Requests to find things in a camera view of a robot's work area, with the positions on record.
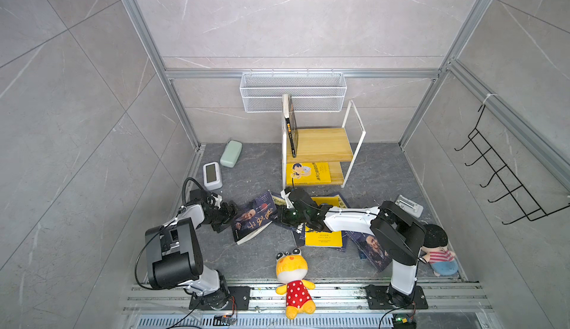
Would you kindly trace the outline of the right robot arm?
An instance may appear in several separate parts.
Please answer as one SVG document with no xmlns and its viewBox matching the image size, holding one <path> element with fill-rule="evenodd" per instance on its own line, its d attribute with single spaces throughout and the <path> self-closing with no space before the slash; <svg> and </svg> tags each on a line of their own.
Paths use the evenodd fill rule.
<svg viewBox="0 0 570 329">
<path fill-rule="evenodd" d="M 307 225 L 318 232 L 351 231 L 375 236 L 393 260 L 387 298 L 396 308 L 405 308 L 414 299 L 417 265 L 425 239 L 425 227 L 392 201 L 368 208 L 341 208 L 318 205 L 302 188 L 281 191 L 286 201 L 283 212 L 292 226 Z"/>
</svg>

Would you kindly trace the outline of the yellow cartoon book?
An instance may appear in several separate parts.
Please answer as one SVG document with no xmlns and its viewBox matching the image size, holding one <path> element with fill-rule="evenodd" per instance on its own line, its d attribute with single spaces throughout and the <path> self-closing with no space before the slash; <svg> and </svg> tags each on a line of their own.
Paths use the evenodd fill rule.
<svg viewBox="0 0 570 329">
<path fill-rule="evenodd" d="M 334 196 L 313 197 L 312 200 L 317 205 L 329 204 L 334 207 L 346 207 L 344 199 L 340 194 Z M 306 226 L 305 245 L 308 247 L 330 247 L 341 249 L 343 248 L 343 235 L 341 231 L 332 233 L 318 232 Z"/>
</svg>

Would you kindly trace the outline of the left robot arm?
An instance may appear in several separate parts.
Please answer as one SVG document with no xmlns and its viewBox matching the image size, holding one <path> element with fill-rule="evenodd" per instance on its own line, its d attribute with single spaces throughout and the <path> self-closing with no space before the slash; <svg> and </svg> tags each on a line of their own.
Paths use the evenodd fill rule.
<svg viewBox="0 0 570 329">
<path fill-rule="evenodd" d="M 145 245 L 135 262 L 134 278 L 146 290 L 180 288 L 199 306 L 225 308 L 232 296 L 224 276 L 206 267 L 196 230 L 210 225 L 216 233 L 230 227 L 238 206 L 188 177 L 182 186 L 181 206 L 174 218 L 145 232 Z M 147 281 L 141 282 L 137 267 L 145 256 Z"/>
</svg>

